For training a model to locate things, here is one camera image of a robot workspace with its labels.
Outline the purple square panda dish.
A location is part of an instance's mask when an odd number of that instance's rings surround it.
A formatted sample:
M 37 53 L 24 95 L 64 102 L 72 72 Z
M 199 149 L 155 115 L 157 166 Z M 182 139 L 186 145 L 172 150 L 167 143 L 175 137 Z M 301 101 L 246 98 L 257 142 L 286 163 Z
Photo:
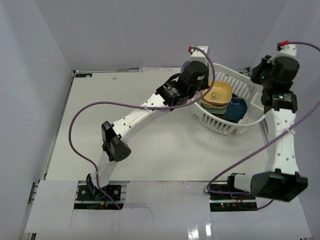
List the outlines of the purple square panda dish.
M 180 68 L 180 72 L 183 73 L 184 69 L 190 64 L 190 61 L 187 60 L 186 62 L 184 62 Z

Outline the yellow square dish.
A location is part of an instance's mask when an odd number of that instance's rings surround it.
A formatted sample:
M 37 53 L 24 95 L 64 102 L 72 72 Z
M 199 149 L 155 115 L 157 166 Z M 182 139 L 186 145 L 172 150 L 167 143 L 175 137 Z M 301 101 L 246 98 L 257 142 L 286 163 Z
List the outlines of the yellow square dish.
M 223 81 L 215 81 L 211 90 L 202 97 L 206 103 L 223 106 L 228 104 L 232 99 L 232 87 Z

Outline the brown square panda dish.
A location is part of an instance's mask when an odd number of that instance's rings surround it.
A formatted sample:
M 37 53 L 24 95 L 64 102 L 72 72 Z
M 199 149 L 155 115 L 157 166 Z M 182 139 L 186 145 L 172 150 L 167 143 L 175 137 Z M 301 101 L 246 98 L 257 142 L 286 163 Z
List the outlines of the brown square panda dish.
M 205 108 L 208 108 L 208 109 L 220 110 L 220 109 L 226 108 L 229 105 L 229 103 L 224 104 L 224 105 L 214 105 L 214 104 L 208 103 L 206 101 L 202 101 L 201 105 L 204 106 Z

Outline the dark blue leaf plate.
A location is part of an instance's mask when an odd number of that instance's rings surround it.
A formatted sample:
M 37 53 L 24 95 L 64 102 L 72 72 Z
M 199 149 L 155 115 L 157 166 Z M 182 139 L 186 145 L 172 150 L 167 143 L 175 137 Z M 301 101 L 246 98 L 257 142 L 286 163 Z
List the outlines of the dark blue leaf plate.
M 235 94 L 232 94 L 232 98 L 226 108 L 226 112 L 221 115 L 222 119 L 238 123 L 246 114 L 248 109 L 246 101 L 236 96 Z

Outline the green square panda dish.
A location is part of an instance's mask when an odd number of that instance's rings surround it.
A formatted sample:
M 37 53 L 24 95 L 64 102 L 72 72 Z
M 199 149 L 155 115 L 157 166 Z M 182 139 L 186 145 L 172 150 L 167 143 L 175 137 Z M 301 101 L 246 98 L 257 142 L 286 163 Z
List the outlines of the green square panda dish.
M 221 109 L 213 109 L 213 108 L 204 107 L 203 109 L 211 114 L 220 114 L 220 115 L 224 114 L 227 111 L 227 107 L 221 108 Z

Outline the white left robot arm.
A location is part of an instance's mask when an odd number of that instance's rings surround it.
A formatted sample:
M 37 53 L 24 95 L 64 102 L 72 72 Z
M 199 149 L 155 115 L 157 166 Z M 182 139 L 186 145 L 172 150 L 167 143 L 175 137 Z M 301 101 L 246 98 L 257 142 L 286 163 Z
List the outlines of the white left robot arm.
M 86 178 L 90 196 L 96 200 L 105 196 L 106 186 L 117 163 L 131 154 L 128 142 L 134 135 L 157 118 L 195 99 L 198 92 L 207 90 L 214 74 L 215 69 L 210 64 L 191 61 L 182 73 L 171 76 L 144 104 L 130 114 L 113 123 L 105 121 L 101 125 L 103 142 L 97 173 Z

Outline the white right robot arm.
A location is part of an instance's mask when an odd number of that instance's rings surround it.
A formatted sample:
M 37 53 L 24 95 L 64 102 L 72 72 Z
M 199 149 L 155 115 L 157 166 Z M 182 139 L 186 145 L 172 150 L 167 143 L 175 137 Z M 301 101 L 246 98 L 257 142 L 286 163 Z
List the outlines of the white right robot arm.
M 268 160 L 265 170 L 253 175 L 232 173 L 226 195 L 236 200 L 247 192 L 254 197 L 290 202 L 308 186 L 300 175 L 295 159 L 294 132 L 298 103 L 290 90 L 299 70 L 299 62 L 290 56 L 266 55 L 253 68 L 251 81 L 263 87 L 261 103 L 267 125 Z

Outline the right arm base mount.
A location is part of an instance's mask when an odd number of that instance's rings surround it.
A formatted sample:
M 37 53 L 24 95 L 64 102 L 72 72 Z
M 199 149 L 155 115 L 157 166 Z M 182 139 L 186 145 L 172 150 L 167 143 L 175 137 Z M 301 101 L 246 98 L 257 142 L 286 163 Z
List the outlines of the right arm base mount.
M 217 194 L 203 189 L 209 195 L 209 207 L 212 213 L 257 211 L 257 201 L 251 194 Z

